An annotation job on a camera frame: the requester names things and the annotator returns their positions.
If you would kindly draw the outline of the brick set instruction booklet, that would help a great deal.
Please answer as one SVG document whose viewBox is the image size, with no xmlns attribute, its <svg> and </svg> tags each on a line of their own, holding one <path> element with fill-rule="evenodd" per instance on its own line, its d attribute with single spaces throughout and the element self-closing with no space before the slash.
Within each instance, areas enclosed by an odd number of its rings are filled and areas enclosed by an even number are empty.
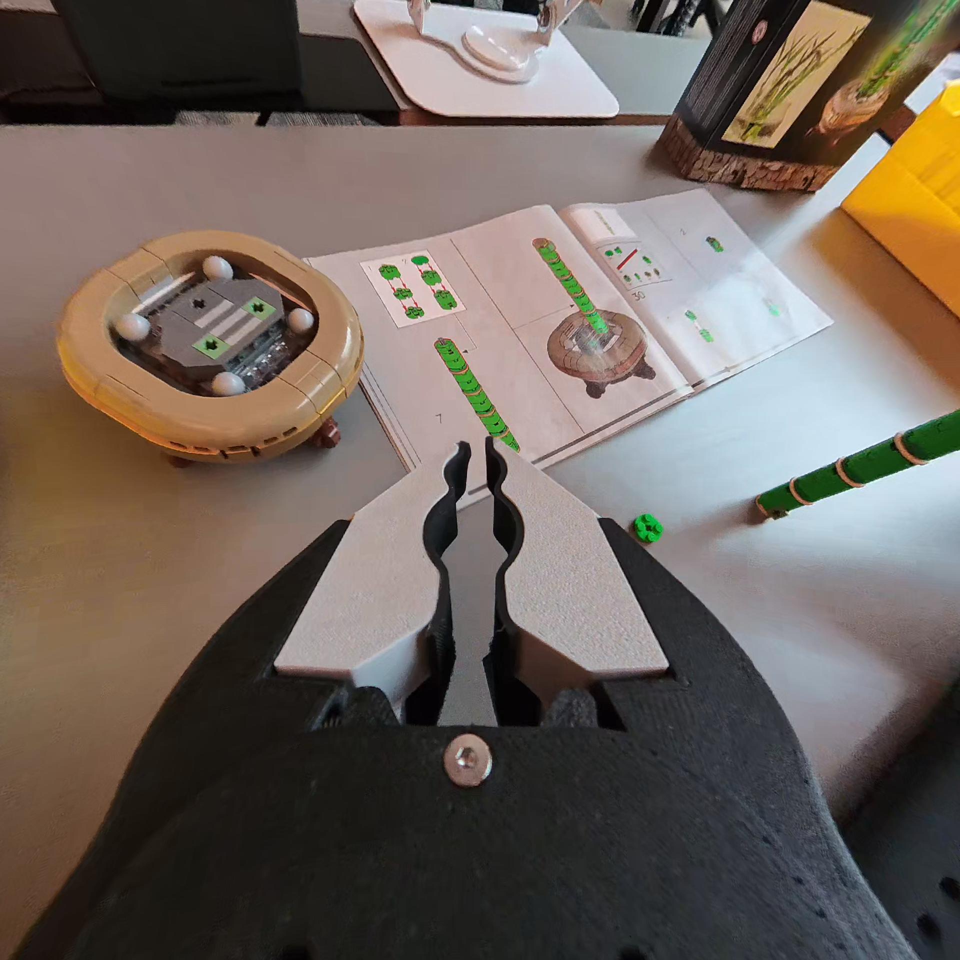
<svg viewBox="0 0 960 960">
<path fill-rule="evenodd" d="M 833 319 L 706 189 L 536 205 L 307 258 L 357 311 L 361 386 L 408 471 L 490 437 L 544 469 L 801 343 Z"/>
</svg>

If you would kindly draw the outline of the white metal stand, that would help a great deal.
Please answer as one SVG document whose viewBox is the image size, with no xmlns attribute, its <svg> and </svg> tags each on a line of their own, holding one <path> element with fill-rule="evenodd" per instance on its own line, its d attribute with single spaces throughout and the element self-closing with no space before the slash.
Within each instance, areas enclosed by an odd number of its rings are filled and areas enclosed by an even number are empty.
<svg viewBox="0 0 960 960">
<path fill-rule="evenodd" d="M 445 119 L 594 121 L 615 94 L 561 32 L 581 2 L 536 15 L 435 2 L 358 1 L 353 12 L 405 96 Z"/>
</svg>

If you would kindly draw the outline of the tan brick pot model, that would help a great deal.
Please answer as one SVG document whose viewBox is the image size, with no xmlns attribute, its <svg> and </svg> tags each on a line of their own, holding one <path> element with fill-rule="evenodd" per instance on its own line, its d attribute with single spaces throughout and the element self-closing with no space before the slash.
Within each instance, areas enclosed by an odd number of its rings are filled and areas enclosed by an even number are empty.
<svg viewBox="0 0 960 960">
<path fill-rule="evenodd" d="M 56 348 L 80 397 L 178 465 L 336 447 L 333 414 L 365 354 L 332 280 L 217 229 L 152 239 L 93 273 L 61 312 Z"/>
</svg>

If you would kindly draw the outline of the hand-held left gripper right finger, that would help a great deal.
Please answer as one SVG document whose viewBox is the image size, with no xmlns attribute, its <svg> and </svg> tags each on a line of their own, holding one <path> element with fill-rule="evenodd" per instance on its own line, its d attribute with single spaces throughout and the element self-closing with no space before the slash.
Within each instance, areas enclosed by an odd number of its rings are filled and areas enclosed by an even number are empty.
<svg viewBox="0 0 960 960">
<path fill-rule="evenodd" d="M 500 726 L 537 726 L 568 690 L 661 679 L 669 661 L 600 516 L 500 439 L 486 439 L 495 577 L 484 668 Z"/>
</svg>

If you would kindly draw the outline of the black perforated fabric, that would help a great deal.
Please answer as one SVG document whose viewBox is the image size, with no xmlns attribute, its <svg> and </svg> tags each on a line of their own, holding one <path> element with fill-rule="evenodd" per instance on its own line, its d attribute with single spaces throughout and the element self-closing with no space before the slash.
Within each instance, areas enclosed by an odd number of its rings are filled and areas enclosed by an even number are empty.
<svg viewBox="0 0 960 960">
<path fill-rule="evenodd" d="M 959 957 L 959 680 L 842 830 L 919 958 Z"/>
</svg>

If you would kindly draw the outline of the green brick bamboo stalk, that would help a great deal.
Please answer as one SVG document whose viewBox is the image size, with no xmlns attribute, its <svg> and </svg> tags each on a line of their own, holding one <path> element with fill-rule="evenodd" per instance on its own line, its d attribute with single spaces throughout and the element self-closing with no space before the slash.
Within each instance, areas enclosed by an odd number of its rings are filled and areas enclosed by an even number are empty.
<svg viewBox="0 0 960 960">
<path fill-rule="evenodd" d="M 954 410 L 772 487 L 757 495 L 753 504 L 763 520 L 778 520 L 958 450 L 959 410 Z"/>
</svg>

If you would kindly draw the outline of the black bamboo set box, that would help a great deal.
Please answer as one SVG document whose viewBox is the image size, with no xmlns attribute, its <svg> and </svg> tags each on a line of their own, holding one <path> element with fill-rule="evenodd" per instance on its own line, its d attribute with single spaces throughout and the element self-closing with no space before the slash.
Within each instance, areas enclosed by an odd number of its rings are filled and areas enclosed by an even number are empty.
<svg viewBox="0 0 960 960">
<path fill-rule="evenodd" d="M 818 191 L 958 38 L 957 1 L 733 2 L 659 142 L 692 182 Z"/>
</svg>

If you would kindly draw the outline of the yellow parts bin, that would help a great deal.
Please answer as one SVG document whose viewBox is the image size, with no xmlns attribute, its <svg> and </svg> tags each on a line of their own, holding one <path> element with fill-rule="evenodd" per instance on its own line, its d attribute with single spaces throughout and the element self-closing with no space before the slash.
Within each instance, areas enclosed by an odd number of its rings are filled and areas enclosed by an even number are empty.
<svg viewBox="0 0 960 960">
<path fill-rule="evenodd" d="M 916 116 L 841 209 L 958 316 L 958 80 Z"/>
</svg>

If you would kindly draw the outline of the dark grey chair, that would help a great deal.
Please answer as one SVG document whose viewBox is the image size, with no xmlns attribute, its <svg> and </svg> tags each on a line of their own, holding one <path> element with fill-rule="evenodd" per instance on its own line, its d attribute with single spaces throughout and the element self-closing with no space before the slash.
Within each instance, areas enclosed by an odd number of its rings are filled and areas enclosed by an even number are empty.
<svg viewBox="0 0 960 960">
<path fill-rule="evenodd" d="M 352 2 L 54 2 L 90 91 L 53 122 L 170 125 L 178 112 L 357 114 L 397 126 L 402 101 Z"/>
</svg>

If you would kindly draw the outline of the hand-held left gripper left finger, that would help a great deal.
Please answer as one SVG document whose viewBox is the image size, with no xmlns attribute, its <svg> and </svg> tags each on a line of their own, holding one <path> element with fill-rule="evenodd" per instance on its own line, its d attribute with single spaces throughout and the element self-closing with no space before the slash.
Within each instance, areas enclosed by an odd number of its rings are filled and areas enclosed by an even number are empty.
<svg viewBox="0 0 960 960">
<path fill-rule="evenodd" d="M 443 554 L 471 457 L 460 440 L 354 514 L 274 660 L 278 674 L 375 688 L 406 723 L 437 724 L 456 659 Z"/>
</svg>

